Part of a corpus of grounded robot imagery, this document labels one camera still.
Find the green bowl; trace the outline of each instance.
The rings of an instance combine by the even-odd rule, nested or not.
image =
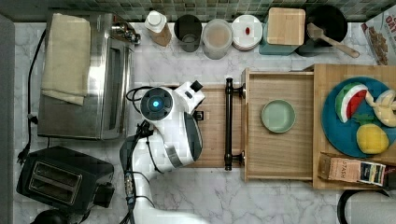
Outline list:
[[[296,114],[287,101],[274,100],[262,108],[260,118],[269,131],[285,133],[293,126]]]

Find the watermelon slice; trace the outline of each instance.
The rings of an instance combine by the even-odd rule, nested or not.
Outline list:
[[[346,123],[364,100],[368,89],[359,82],[352,82],[340,90],[335,97],[335,112],[338,118]]]

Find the blue plate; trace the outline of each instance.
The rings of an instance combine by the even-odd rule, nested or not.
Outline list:
[[[361,125],[354,121],[354,119],[349,119],[346,123],[343,123],[335,113],[335,97],[345,85],[351,82],[364,84],[375,100],[382,92],[389,89],[384,83],[369,77],[353,77],[341,82],[332,89],[324,103],[321,115],[322,128],[329,142],[340,152],[351,157],[367,158],[370,154],[363,153],[359,149],[356,141],[356,132]],[[375,116],[374,110],[366,103],[365,100],[361,102],[355,114]],[[378,120],[375,121],[374,124],[384,130],[388,136],[389,145],[391,145],[396,139],[396,129],[387,127]]]

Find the wooden spoon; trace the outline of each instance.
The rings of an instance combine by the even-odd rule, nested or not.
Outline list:
[[[358,58],[360,56],[358,51],[327,37],[324,34],[324,31],[319,27],[317,27],[314,23],[312,22],[308,23],[306,25],[306,28],[309,37],[311,37],[313,40],[322,39],[327,43],[329,43],[330,45],[333,45],[335,48],[343,51],[345,54],[349,55],[352,58]]]

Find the container lid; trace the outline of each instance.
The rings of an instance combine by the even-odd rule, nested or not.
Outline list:
[[[240,48],[251,48],[262,40],[262,23],[254,16],[240,16],[232,27],[233,43]]]
[[[304,43],[305,11],[298,8],[271,7],[268,12],[267,42],[274,45]]]
[[[166,24],[166,17],[158,11],[152,10],[148,14],[145,20],[145,26],[149,30],[155,33],[159,33],[163,30]]]
[[[233,28],[227,21],[214,19],[205,26],[202,37],[209,49],[227,49],[233,43]]]

